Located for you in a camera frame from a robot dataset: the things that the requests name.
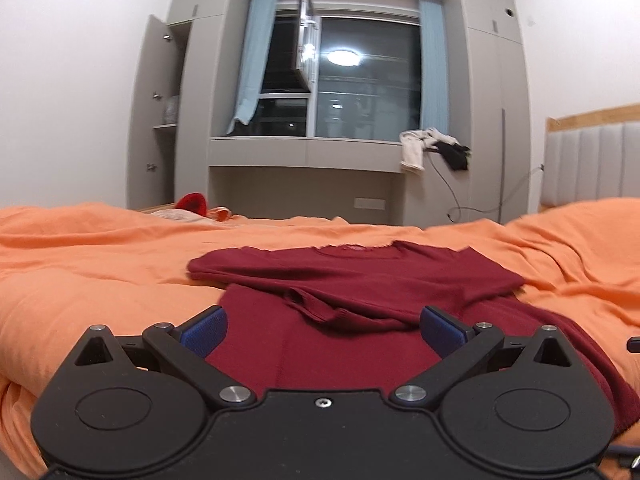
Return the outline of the dark red knit shirt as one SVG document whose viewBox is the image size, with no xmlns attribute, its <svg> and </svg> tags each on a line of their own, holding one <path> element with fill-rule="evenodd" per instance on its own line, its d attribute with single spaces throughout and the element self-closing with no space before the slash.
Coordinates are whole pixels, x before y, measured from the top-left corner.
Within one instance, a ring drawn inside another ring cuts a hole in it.
<svg viewBox="0 0 640 480">
<path fill-rule="evenodd" d="M 616 430 L 639 417 L 638 393 L 598 344 L 569 318 L 518 301 L 521 277 L 471 248 L 402 240 L 229 248 L 193 259 L 188 272 L 222 289 L 228 333 L 208 362 L 256 392 L 393 390 L 438 360 L 419 326 L 423 308 L 433 306 L 509 330 L 558 326 L 612 404 Z"/>
</svg>

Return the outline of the pink patterned bed sheet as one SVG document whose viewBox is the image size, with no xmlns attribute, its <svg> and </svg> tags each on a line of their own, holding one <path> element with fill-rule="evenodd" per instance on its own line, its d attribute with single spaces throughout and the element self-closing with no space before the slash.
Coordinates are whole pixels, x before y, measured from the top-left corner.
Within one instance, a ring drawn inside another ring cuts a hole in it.
<svg viewBox="0 0 640 480">
<path fill-rule="evenodd" d="M 151 216 L 182 223 L 206 223 L 226 222 L 231 219 L 232 212 L 228 208 L 217 207 L 206 211 L 204 216 L 186 209 L 164 208 L 151 212 Z"/>
</svg>

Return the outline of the orange bed blanket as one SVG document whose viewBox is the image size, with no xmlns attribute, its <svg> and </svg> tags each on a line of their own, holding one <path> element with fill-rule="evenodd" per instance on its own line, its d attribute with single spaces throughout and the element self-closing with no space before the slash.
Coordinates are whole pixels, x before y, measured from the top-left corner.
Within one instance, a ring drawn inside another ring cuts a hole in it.
<svg viewBox="0 0 640 480">
<path fill-rule="evenodd" d="M 576 322 L 631 386 L 638 356 L 639 203 L 608 198 L 507 224 L 367 226 L 343 219 L 232 217 L 180 222 L 101 204 L 1 213 L 1 455 L 21 477 L 44 471 L 30 433 L 37 396 L 91 324 L 130 335 L 180 323 L 221 295 L 191 282 L 188 262 L 215 249 L 383 246 L 405 240 L 471 247 L 518 274 L 518 298 Z"/>
</svg>

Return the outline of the red plush item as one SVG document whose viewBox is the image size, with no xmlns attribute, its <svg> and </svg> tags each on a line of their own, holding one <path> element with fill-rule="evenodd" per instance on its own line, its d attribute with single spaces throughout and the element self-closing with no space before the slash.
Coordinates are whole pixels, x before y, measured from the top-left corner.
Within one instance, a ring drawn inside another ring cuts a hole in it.
<svg viewBox="0 0 640 480">
<path fill-rule="evenodd" d="M 197 214 L 200 217 L 206 217 L 208 214 L 206 197 L 197 192 L 188 193 L 185 196 L 182 196 L 180 200 L 175 203 L 175 208 L 185 210 L 191 214 Z"/>
</svg>

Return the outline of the grey padded headboard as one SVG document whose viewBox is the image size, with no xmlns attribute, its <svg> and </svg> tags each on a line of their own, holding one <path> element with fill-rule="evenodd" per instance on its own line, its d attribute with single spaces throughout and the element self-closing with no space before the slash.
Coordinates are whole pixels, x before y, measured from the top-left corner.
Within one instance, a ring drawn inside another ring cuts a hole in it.
<svg viewBox="0 0 640 480">
<path fill-rule="evenodd" d="M 539 208 L 639 196 L 639 107 L 549 118 Z"/>
</svg>

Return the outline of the black garment on ledge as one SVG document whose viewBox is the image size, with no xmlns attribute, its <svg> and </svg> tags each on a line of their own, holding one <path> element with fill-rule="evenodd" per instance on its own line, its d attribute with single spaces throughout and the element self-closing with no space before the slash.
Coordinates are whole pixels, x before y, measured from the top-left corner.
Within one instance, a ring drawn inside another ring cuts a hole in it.
<svg viewBox="0 0 640 480">
<path fill-rule="evenodd" d="M 469 170 L 471 150 L 468 146 L 438 141 L 435 148 L 451 171 Z"/>
</svg>

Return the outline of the grey built-in wardrobe unit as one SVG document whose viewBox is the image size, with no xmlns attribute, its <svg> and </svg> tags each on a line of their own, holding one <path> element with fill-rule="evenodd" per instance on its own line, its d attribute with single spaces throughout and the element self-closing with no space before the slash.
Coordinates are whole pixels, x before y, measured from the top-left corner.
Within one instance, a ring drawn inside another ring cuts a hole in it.
<svg viewBox="0 0 640 480">
<path fill-rule="evenodd" d="M 299 0 L 279 0 L 258 107 L 234 112 L 250 0 L 171 0 L 149 18 L 132 97 L 126 203 L 190 192 L 251 217 L 342 217 L 439 226 L 525 214 L 530 119 L 515 0 L 440 0 L 449 126 L 471 150 L 451 171 L 436 148 L 420 174 L 400 169 L 399 135 L 423 130 L 419 0 L 314 0 L 314 91 L 294 72 Z M 163 123 L 180 96 L 178 120 Z"/>
</svg>

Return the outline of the white garment on ledge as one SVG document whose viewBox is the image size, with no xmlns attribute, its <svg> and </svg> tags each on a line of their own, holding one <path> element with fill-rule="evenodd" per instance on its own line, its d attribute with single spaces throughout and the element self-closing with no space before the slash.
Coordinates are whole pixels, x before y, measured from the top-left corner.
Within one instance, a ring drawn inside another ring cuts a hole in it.
<svg viewBox="0 0 640 480">
<path fill-rule="evenodd" d="M 436 148 L 437 143 L 459 145 L 454 136 L 441 133 L 436 128 L 423 130 L 406 130 L 399 135 L 401 146 L 400 169 L 420 174 L 424 171 L 423 154 L 429 148 Z"/>
</svg>

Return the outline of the clear bag in wardrobe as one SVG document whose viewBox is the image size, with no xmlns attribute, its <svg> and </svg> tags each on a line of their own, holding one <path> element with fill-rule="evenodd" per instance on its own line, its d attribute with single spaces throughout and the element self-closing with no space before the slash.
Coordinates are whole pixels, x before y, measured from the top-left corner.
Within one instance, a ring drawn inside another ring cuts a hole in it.
<svg viewBox="0 0 640 480">
<path fill-rule="evenodd" d="M 178 120 L 180 106 L 180 96 L 171 96 L 165 102 L 163 111 L 163 123 L 165 125 L 175 124 Z"/>
</svg>

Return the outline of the light blue right curtain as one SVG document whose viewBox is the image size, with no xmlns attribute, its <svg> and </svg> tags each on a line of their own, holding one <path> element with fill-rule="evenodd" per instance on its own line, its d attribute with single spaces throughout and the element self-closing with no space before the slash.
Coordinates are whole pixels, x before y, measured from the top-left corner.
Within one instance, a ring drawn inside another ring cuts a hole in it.
<svg viewBox="0 0 640 480">
<path fill-rule="evenodd" d="M 446 133 L 449 126 L 448 51 L 444 6 L 419 0 L 422 129 Z"/>
</svg>

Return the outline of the light blue curtain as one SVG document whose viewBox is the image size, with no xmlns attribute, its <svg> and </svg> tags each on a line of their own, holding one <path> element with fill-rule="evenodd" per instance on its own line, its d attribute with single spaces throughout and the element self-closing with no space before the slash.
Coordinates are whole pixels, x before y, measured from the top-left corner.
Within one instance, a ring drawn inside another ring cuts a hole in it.
<svg viewBox="0 0 640 480">
<path fill-rule="evenodd" d="M 247 126 L 253 119 L 264 82 L 279 0 L 250 0 L 245 26 L 238 88 L 233 116 L 227 129 Z"/>
<path fill-rule="evenodd" d="M 422 129 L 446 133 L 449 126 L 448 51 L 444 6 L 419 0 Z"/>
</svg>

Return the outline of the open window sash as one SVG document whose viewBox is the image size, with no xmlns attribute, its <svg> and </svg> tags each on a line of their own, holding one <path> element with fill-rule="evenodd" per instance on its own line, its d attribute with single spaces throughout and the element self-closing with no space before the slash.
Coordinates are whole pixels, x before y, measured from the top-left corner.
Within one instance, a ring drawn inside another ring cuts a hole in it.
<svg viewBox="0 0 640 480">
<path fill-rule="evenodd" d="M 319 42 L 320 25 L 314 0 L 299 0 L 293 67 L 300 86 L 309 93 L 316 83 Z"/>
</svg>

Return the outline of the light blue left curtain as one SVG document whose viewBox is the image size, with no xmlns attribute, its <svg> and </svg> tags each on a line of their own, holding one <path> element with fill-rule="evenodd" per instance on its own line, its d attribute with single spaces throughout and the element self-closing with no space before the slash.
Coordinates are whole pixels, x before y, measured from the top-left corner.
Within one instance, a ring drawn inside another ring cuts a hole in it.
<svg viewBox="0 0 640 480">
<path fill-rule="evenodd" d="M 247 126 L 253 119 L 264 82 L 279 0 L 250 0 L 245 26 L 238 88 L 233 116 L 227 129 Z"/>
</svg>

